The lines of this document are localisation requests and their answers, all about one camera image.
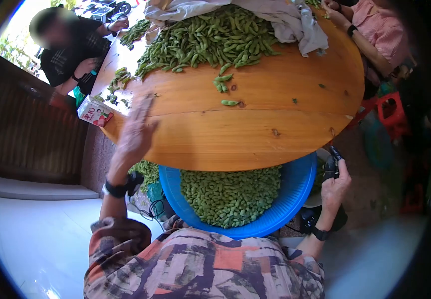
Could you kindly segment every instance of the black shirt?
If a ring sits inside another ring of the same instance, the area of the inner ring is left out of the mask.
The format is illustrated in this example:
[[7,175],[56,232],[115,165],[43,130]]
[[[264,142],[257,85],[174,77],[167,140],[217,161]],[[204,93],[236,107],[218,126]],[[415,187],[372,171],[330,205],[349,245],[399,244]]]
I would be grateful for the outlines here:
[[[41,68],[52,87],[68,81],[78,65],[85,59],[99,57],[96,72],[99,71],[103,60],[109,51],[111,42],[96,32],[102,23],[79,17],[79,21],[72,25],[74,42],[63,50],[44,49],[41,53]],[[90,94],[96,76],[85,74],[79,81],[81,93]]]

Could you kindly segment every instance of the hand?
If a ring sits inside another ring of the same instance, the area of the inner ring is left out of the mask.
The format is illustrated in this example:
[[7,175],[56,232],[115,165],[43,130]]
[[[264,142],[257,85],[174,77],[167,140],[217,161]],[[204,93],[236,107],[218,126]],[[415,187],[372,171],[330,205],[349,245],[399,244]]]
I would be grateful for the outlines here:
[[344,159],[338,161],[338,172],[337,179],[329,178],[322,183],[322,213],[332,220],[335,218],[352,181]]
[[148,93],[143,99],[133,103],[124,127],[119,135],[117,150],[111,159],[107,179],[111,184],[123,185],[128,170],[141,161],[152,143],[152,135],[157,129],[158,121],[146,124],[147,114],[151,108],[154,93]]
[[80,79],[85,74],[89,74],[93,69],[96,68],[96,62],[97,58],[88,58],[83,60],[74,71],[74,76]]
[[112,22],[108,26],[108,29],[113,32],[117,32],[121,29],[127,29],[127,28],[129,28],[129,21],[127,18],[117,19],[115,22]]
[[344,15],[330,8],[329,5],[326,3],[327,1],[330,1],[330,0],[322,1],[322,8],[325,9],[332,23],[335,26],[344,29],[345,31],[348,30],[348,28],[352,25],[352,23],[349,20],[347,20],[347,18]]
[[333,0],[322,0],[322,6],[323,4],[326,4],[329,8],[333,9],[333,10],[337,10],[338,7],[340,6],[340,4],[338,2],[335,2]]

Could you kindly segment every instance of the round wooden table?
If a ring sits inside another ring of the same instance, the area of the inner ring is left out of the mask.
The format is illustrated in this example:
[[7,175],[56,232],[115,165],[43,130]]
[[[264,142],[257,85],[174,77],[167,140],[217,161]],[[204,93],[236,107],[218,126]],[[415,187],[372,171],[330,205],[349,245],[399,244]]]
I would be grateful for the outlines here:
[[[130,24],[141,19],[142,5],[130,15]],[[157,93],[149,121],[159,119],[152,148],[144,157],[165,166],[204,171],[241,171],[289,162],[314,152],[340,133],[355,115],[364,92],[362,60],[345,32],[313,9],[328,36],[326,54],[302,57],[297,44],[277,49],[283,54],[262,57],[260,64],[239,69],[228,87],[218,93],[212,80],[217,69],[200,65],[183,73],[153,71],[144,81],[131,81],[119,99],[138,100]],[[145,51],[145,41],[129,49],[116,40],[93,87],[92,95],[105,98],[114,72],[122,67],[134,73]],[[242,101],[245,107],[224,106],[221,100]],[[117,107],[102,130],[114,143],[128,109]]]

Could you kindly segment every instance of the wire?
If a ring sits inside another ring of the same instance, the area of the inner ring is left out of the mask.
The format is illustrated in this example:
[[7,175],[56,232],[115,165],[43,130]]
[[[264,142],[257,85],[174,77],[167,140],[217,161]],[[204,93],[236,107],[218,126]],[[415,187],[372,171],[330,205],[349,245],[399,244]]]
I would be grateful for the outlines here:
[[[162,214],[164,213],[164,204],[163,204],[163,201],[164,201],[164,200],[154,200],[153,202],[151,202],[151,205],[149,205],[149,212],[147,212],[146,210],[141,210],[141,209],[140,209],[140,208],[138,208],[135,204],[133,204],[133,206],[135,206],[135,208],[139,211],[139,214],[142,216],[142,218],[144,218],[144,219],[146,219],[146,220],[148,220],[148,221],[153,221],[153,220],[155,220],[155,221],[159,224],[160,229],[164,232],[164,231],[166,231],[166,230],[162,227],[162,225],[160,224],[159,220],[157,220],[157,219],[156,219],[157,217],[159,217],[160,215],[162,215]],[[160,212],[160,213],[158,213],[157,215],[154,215],[154,214],[152,213],[152,210],[155,208],[155,206],[156,206],[156,204],[157,204],[158,202],[160,202],[160,203],[161,203],[161,205],[162,205],[162,209],[161,209],[161,212]]]
[[294,230],[294,231],[296,231],[296,232],[300,232],[300,230],[296,230],[295,228],[293,228],[293,227],[291,227],[291,226],[288,226],[287,224],[285,224],[285,226],[287,226],[288,228],[290,228],[291,230]]

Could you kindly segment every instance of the juice box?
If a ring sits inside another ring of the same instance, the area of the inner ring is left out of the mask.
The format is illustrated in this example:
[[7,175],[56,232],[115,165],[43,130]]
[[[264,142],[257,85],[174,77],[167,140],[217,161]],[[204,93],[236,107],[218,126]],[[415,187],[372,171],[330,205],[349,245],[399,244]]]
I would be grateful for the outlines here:
[[78,108],[78,116],[88,123],[104,127],[114,113],[107,105],[88,95]]

